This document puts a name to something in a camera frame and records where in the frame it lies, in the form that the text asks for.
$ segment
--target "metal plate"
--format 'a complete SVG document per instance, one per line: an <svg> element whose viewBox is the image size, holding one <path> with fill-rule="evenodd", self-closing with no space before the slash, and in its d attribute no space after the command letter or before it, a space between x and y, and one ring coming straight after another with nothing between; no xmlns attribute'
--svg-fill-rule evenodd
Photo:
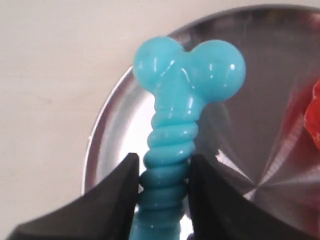
<svg viewBox="0 0 320 240"><path fill-rule="evenodd" d="M282 221L320 235L320 154L303 125L310 86L320 77L320 11L254 6L211 15L173 34L187 49L222 39L247 64L240 92L208 105L199 121L197 152L217 156L219 171L245 198ZM148 150L154 98L129 69L105 101L90 137L83 192L129 152ZM180 239L192 232L181 221Z"/></svg>

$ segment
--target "red object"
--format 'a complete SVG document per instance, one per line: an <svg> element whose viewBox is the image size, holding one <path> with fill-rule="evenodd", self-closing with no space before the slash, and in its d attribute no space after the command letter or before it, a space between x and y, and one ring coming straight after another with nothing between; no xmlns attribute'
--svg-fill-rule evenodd
<svg viewBox="0 0 320 240"><path fill-rule="evenodd" d="M304 115L304 126L320 150L320 79L313 87L312 100Z"/></svg>

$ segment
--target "white background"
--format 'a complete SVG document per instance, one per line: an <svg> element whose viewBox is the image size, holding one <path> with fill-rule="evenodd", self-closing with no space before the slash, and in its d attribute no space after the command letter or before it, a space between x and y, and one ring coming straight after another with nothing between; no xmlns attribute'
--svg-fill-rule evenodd
<svg viewBox="0 0 320 240"><path fill-rule="evenodd" d="M142 41L221 10L320 0L0 0L0 239L81 191L91 127Z"/></svg>

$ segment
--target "turquoise dog chew toy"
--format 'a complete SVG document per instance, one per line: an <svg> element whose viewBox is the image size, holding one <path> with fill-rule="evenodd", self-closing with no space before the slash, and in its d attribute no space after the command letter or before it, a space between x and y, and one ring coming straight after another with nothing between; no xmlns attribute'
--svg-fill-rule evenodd
<svg viewBox="0 0 320 240"><path fill-rule="evenodd" d="M239 91L245 61L236 47L222 40L186 52L170 37L155 37L138 49L133 74L154 95L155 114L130 240L178 240L197 121L206 104Z"/></svg>

